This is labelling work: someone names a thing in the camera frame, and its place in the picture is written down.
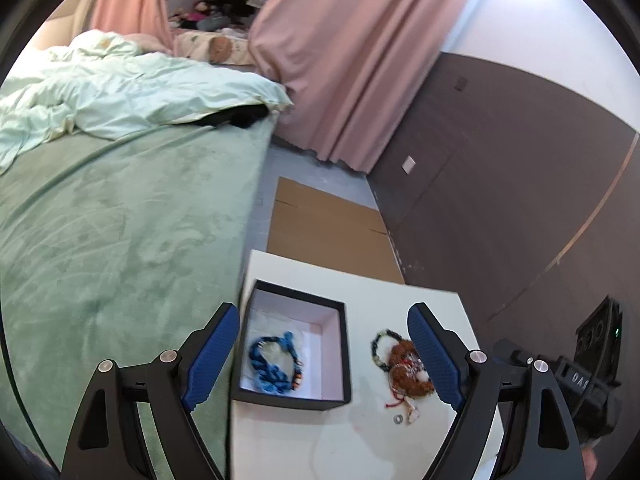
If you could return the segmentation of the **person's right hand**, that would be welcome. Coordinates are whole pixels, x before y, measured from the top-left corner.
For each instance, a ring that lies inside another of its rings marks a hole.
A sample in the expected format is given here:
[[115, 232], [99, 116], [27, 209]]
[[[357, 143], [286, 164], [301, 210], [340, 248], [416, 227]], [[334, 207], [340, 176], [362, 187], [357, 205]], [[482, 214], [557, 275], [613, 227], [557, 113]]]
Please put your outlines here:
[[597, 456], [597, 447], [600, 443], [601, 439], [597, 439], [587, 442], [580, 447], [586, 480], [592, 480], [598, 470], [599, 459]]

